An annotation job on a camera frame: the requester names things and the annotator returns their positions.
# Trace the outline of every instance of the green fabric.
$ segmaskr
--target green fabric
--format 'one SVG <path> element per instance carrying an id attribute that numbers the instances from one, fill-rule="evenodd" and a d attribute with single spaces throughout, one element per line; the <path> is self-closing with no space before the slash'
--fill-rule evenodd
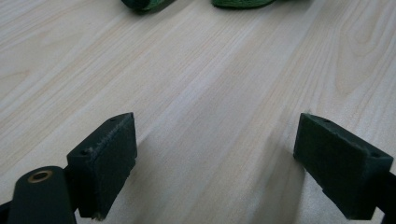
<path id="1" fill-rule="evenodd" d="M 249 7 L 263 7 L 275 0 L 212 0 L 215 7 L 235 7 L 235 8 L 249 8 Z"/>
<path id="2" fill-rule="evenodd" d="M 142 10 L 150 10 L 150 9 L 158 6 L 159 4 L 161 4 L 163 1 L 164 0 L 150 0 L 148 6 L 146 6 Z"/>

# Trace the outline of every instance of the table surface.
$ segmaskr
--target table surface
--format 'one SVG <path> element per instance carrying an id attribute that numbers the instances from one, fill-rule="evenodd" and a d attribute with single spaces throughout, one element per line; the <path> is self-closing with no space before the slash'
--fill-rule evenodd
<path id="1" fill-rule="evenodd" d="M 292 157 L 298 118 L 396 156 L 396 1 L 167 5 L 0 2 L 0 203 L 134 112 L 137 164 L 103 223 L 347 223 Z"/>

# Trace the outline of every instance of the wooden table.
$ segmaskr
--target wooden table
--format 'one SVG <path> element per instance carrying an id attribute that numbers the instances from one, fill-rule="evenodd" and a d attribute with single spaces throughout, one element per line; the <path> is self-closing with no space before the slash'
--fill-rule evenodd
<path id="1" fill-rule="evenodd" d="M 104 223 L 380 222 L 347 222 L 292 151 L 309 112 L 396 157 L 396 1 L 5 0 L 0 18 L 0 203 L 133 111 L 137 164 Z"/>

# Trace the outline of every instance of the green cylindrical object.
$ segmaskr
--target green cylindrical object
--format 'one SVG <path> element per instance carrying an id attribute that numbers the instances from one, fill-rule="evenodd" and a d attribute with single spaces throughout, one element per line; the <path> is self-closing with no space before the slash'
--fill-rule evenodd
<path id="1" fill-rule="evenodd" d="M 250 8 L 264 7 L 275 0 L 212 0 L 215 7 Z"/>
<path id="2" fill-rule="evenodd" d="M 164 0 L 122 0 L 127 7 L 137 10 L 150 10 L 163 1 Z"/>

